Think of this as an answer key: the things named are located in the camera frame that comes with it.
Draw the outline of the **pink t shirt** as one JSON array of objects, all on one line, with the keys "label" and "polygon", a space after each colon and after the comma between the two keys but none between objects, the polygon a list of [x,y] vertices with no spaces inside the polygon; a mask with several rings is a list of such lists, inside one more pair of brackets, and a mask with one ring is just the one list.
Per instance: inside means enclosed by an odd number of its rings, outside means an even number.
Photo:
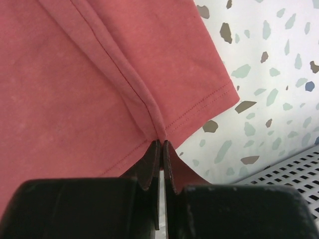
[{"label": "pink t shirt", "polygon": [[0,209],[30,179],[120,176],[238,101],[191,0],[3,0]]}]

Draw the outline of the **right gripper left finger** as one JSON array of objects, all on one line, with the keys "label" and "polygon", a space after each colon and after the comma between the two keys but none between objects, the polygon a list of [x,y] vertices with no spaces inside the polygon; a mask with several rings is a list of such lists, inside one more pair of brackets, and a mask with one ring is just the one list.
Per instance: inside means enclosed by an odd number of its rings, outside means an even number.
[{"label": "right gripper left finger", "polygon": [[3,239],[153,239],[159,229],[161,144],[117,178],[29,180],[0,221]]}]

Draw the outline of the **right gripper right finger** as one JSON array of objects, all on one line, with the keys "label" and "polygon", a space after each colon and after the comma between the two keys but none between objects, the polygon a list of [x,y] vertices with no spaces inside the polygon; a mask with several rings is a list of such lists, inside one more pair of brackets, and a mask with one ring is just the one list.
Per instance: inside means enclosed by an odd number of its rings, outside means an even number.
[{"label": "right gripper right finger", "polygon": [[170,141],[162,146],[168,239],[316,239],[307,202],[292,186],[216,185]]}]

